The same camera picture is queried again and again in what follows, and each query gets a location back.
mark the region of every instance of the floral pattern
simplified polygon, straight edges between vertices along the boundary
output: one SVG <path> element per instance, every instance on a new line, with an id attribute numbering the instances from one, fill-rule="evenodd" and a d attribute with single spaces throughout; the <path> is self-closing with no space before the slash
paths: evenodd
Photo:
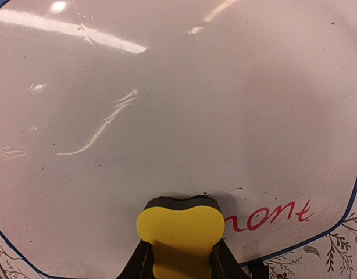
<path id="1" fill-rule="evenodd" d="M 309 245 L 265 260 L 269 279 L 357 278 L 357 197 L 354 205 L 356 210 L 335 231 Z M 1 236 L 0 264 L 8 279 L 49 279 L 32 269 Z"/>

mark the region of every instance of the red handwritten text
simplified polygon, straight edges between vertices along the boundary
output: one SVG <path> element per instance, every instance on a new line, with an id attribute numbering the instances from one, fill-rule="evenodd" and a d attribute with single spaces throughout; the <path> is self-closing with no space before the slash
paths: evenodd
<path id="1" fill-rule="evenodd" d="M 309 202 L 310 202 L 310 200 L 307 201 L 307 203 L 305 204 L 305 206 L 303 207 L 303 209 L 300 212 L 295 213 L 295 215 L 298 216 L 299 222 L 308 221 L 309 218 L 314 214 L 314 213 L 312 213 L 309 216 L 304 217 L 304 215 L 307 214 L 308 211 L 310 210 Z M 295 209 L 295 202 L 290 202 L 283 207 L 281 205 L 279 205 L 271 213 L 270 213 L 269 208 L 260 208 L 260 209 L 256 210 L 248 217 L 246 228 L 239 228 L 238 217 L 236 215 L 226 217 L 225 222 L 231 220 L 233 223 L 233 229 L 237 233 L 241 233 L 246 230 L 255 231 L 259 227 L 261 227 L 263 224 L 265 224 L 265 222 L 267 222 L 270 218 L 271 218 L 270 223 L 272 224 L 278 218 L 278 216 L 281 215 L 281 213 L 283 211 L 285 211 L 287 208 L 289 208 L 288 215 L 287 215 L 287 220 L 289 220 L 290 218 L 292 218 L 292 214 Z M 263 214 L 262 220 L 254 221 L 254 217 L 258 217 L 260 214 Z"/>

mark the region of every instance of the white board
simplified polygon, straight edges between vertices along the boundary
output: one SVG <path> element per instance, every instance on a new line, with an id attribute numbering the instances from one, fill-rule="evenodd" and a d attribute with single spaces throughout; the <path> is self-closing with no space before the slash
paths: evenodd
<path id="1" fill-rule="evenodd" d="M 40 270 L 115 278 L 150 199 L 205 192 L 248 262 L 335 227 L 356 185 L 357 1 L 0 10 L 0 230 Z"/>

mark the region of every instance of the black strap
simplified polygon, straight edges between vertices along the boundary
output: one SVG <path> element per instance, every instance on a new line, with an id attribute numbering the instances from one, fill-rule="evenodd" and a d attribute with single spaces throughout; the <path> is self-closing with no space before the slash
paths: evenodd
<path id="1" fill-rule="evenodd" d="M 268 279 L 269 278 L 269 267 L 265 266 L 263 262 L 258 262 L 248 266 L 252 279 Z"/>
<path id="2" fill-rule="evenodd" d="M 154 279 L 153 264 L 151 244 L 141 240 L 117 279 Z"/>
<path id="3" fill-rule="evenodd" d="M 223 240 L 212 250 L 211 279 L 249 279 Z"/>

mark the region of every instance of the yellow shape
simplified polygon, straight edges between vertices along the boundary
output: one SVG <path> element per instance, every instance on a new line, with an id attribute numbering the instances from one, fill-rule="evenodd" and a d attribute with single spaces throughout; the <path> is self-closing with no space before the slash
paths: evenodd
<path id="1" fill-rule="evenodd" d="M 186 210 L 155 206 L 137 219 L 138 235 L 153 247 L 156 279 L 210 279 L 210 254 L 224 229 L 222 214 L 204 205 Z"/>

